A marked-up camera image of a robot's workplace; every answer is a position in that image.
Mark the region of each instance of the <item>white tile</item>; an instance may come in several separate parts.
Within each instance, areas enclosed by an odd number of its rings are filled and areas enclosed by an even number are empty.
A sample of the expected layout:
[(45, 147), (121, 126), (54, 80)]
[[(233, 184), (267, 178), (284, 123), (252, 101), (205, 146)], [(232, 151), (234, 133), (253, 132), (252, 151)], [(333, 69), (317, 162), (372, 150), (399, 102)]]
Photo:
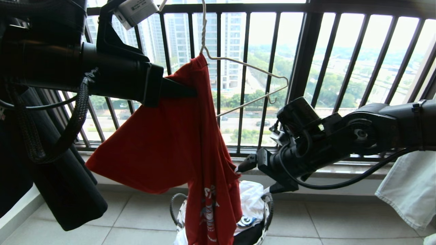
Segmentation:
[(262, 245), (323, 245), (319, 238), (267, 236)]
[[(108, 204), (107, 211), (103, 214), (101, 218), (92, 220), (86, 224), (112, 227), (116, 219), (120, 215), (121, 211), (123, 210), (124, 206), (126, 205), (126, 202), (128, 201), (131, 194), (120, 192), (102, 192), (101, 195)], [(51, 221), (56, 220), (46, 203), (41, 205), (41, 207), (36, 210), (31, 217)]]
[(103, 245), (170, 245), (176, 231), (112, 228)]
[(175, 231), (170, 200), (169, 195), (134, 194), (114, 227)]
[(422, 245), (421, 238), (388, 239), (329, 239), (321, 238), (323, 245)]
[(64, 231), (55, 221), (29, 218), (2, 245), (101, 245), (110, 229), (83, 225)]
[(436, 228), (434, 228), (431, 224), (429, 224), (425, 230), (416, 231), (420, 236), (426, 237), (436, 233)]
[(307, 203), (322, 238), (411, 238), (418, 234), (385, 204)]
[(318, 237), (315, 226), (307, 213), (306, 207), (304, 207), (304, 203), (283, 200), (276, 200), (274, 202), (274, 215), (268, 235)]

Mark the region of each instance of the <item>white hanger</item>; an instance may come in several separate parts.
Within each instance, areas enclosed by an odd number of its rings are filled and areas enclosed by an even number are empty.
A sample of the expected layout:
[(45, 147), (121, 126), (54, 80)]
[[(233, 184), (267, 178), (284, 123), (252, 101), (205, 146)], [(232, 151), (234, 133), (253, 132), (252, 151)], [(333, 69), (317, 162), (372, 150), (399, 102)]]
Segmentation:
[[(162, 11), (162, 9), (164, 8), (166, 2), (167, 2), (167, 0), (164, 0), (164, 1), (162, 2), (162, 4), (159, 6), (159, 11)], [(274, 100), (274, 102), (271, 102), (270, 95), (275, 94), (275, 93), (277, 93), (278, 91), (283, 90), (283, 89), (285, 89), (285, 88), (288, 88), (288, 85), (289, 85), (289, 80), (288, 80), (288, 78), (286, 78), (286, 77), (279, 77), (279, 76), (277, 76), (277, 75), (274, 75), (274, 74), (272, 74), (272, 73), (270, 73), (270, 72), (264, 71), (264, 70), (262, 70), (262, 69), (260, 69), (260, 68), (257, 68), (257, 67), (255, 67), (255, 66), (252, 66), (252, 65), (250, 65), (250, 64), (247, 64), (247, 63), (244, 63), (244, 62), (241, 62), (241, 61), (237, 61), (237, 60), (234, 60), (234, 59), (231, 59), (231, 58), (227, 58), (227, 57), (211, 57), (211, 55), (209, 54), (209, 50), (208, 50), (208, 48), (206, 47), (206, 23), (207, 23), (207, 21), (208, 21), (208, 20), (206, 20), (206, 3), (205, 3), (204, 0), (201, 0), (201, 2), (202, 2), (202, 4), (203, 4), (203, 29), (202, 29), (202, 32), (201, 32), (201, 49), (200, 49), (200, 53), (203, 53), (203, 50), (206, 50), (206, 54), (208, 55), (209, 59), (211, 59), (211, 60), (215, 60), (215, 61), (217, 61), (217, 60), (227, 60), (227, 61), (232, 61), (232, 62), (235, 62), (235, 63), (241, 64), (241, 65), (244, 65), (244, 66), (247, 66), (247, 67), (250, 67), (250, 68), (256, 69), (256, 70), (258, 70), (258, 71), (260, 71), (260, 72), (263, 72), (263, 73), (265, 73), (265, 74), (268, 74), (268, 75), (270, 75), (270, 76), (272, 76), (272, 77), (275, 77), (275, 78), (283, 78), (283, 79), (286, 80), (286, 85), (283, 86), (283, 87), (281, 87), (281, 88), (279, 88), (279, 89), (277, 89), (276, 91), (266, 93), (265, 95), (260, 96), (260, 97), (257, 98), (257, 99), (254, 99), (254, 100), (252, 100), (252, 101), (250, 101), (250, 102), (247, 102), (247, 103), (245, 103), (245, 104), (242, 104), (242, 105), (240, 105), (240, 106), (238, 106), (238, 107), (235, 107), (235, 108), (233, 108), (233, 109), (231, 109), (231, 110), (228, 110), (228, 111), (226, 111), (226, 112), (223, 112), (223, 113), (217, 115), (217, 117), (224, 116), (224, 115), (226, 115), (226, 114), (228, 114), (228, 113), (231, 113), (231, 112), (233, 112), (233, 111), (235, 111), (235, 110), (238, 110), (238, 109), (241, 109), (241, 108), (243, 108), (243, 107), (246, 107), (247, 105), (252, 104), (252, 103), (254, 103), (254, 102), (256, 102), (256, 101), (259, 101), (259, 100), (261, 100), (261, 99), (263, 99), (263, 98), (265, 98), (265, 97), (268, 97), (268, 101), (269, 101), (271, 104), (275, 103), (276, 100), (277, 100), (277, 98)]]

